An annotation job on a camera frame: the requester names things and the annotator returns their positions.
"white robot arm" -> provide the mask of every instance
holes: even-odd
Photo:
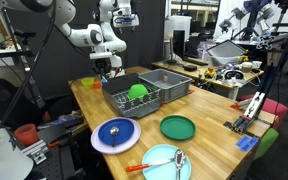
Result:
[[[0,0],[0,8],[7,7],[20,11],[46,12],[51,14],[54,0]],[[114,34],[111,20],[116,28],[134,27],[139,25],[137,14],[132,14],[133,0],[100,0],[93,12],[98,24],[89,24],[86,29],[72,29],[68,23],[75,16],[76,9],[71,0],[56,0],[55,25],[63,35],[77,47],[92,47],[91,59],[110,58],[112,71],[110,76],[123,75],[122,60],[116,52],[126,50],[126,43]]]

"red handle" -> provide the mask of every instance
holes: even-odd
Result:
[[[136,170],[141,170],[144,168],[148,168],[150,167],[149,164],[142,164],[142,165],[137,165],[137,166],[130,166],[126,168],[126,172],[132,172],[132,171],[136,171]]]

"black wall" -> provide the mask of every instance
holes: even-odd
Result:
[[[74,29],[86,28],[87,24],[96,23],[92,11],[98,1],[74,0],[77,13],[70,23]],[[164,0],[145,0],[139,2],[140,26],[131,32],[125,29],[123,34],[116,34],[128,46],[120,53],[123,65],[127,67],[150,67],[153,61],[163,57]],[[46,13],[28,13],[8,10],[12,26],[22,31],[34,31],[35,38],[30,39],[31,49],[37,53],[45,36],[49,17]],[[94,75],[92,60],[72,48],[62,34],[54,28],[52,35],[41,56],[34,73],[34,78],[41,95],[45,99],[70,93],[68,80]]]

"wooden workbench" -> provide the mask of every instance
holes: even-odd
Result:
[[[199,59],[195,59],[195,58],[190,58],[190,60],[195,60],[195,61],[202,61]],[[184,65],[193,65],[193,66],[197,66],[197,71],[193,71],[193,72],[189,72],[189,71],[185,71],[182,67],[177,66],[177,65],[169,65],[164,63],[163,61],[158,61],[158,62],[154,62],[152,63],[154,68],[162,68],[162,69],[166,69],[172,72],[176,72],[179,74],[182,74],[184,76],[190,77],[193,80],[203,80],[203,81],[209,81],[210,83],[219,86],[221,88],[225,88],[229,90],[229,95],[228,98],[235,100],[237,97],[237,93],[238,93],[238,87],[237,86],[232,86],[229,84],[225,84],[222,81],[219,80],[215,80],[215,79],[208,79],[204,77],[204,73],[207,71],[208,66],[199,66],[190,62],[186,62],[186,61],[182,61],[179,60],[182,64]],[[264,73],[264,71],[260,71],[257,74],[254,73],[244,73],[245,76],[245,81],[248,83],[250,81],[252,81],[253,79],[255,79],[256,77],[262,75]]]
[[[126,73],[146,71],[148,70],[141,67],[126,69]],[[91,130],[102,122],[117,117],[104,100],[101,89],[85,87],[79,80],[72,84],[71,89]],[[239,172],[245,163],[250,164],[254,149],[242,152],[235,144],[243,135],[223,126],[224,122],[234,122],[243,114],[230,107],[235,101],[194,86],[190,86],[190,89],[195,92],[137,119],[141,136],[131,149],[121,154],[104,155],[114,179],[144,179],[142,171],[127,173],[125,168],[140,164],[146,151],[158,144],[170,144],[185,151],[192,165],[191,179],[228,179],[234,172]],[[196,126],[195,136],[186,141],[174,141],[163,136],[159,129],[160,122],[170,115],[182,115],[191,119]],[[271,123],[274,120],[273,115],[265,112],[260,114],[260,118]],[[262,137],[269,127],[265,123],[254,121],[247,130]]]

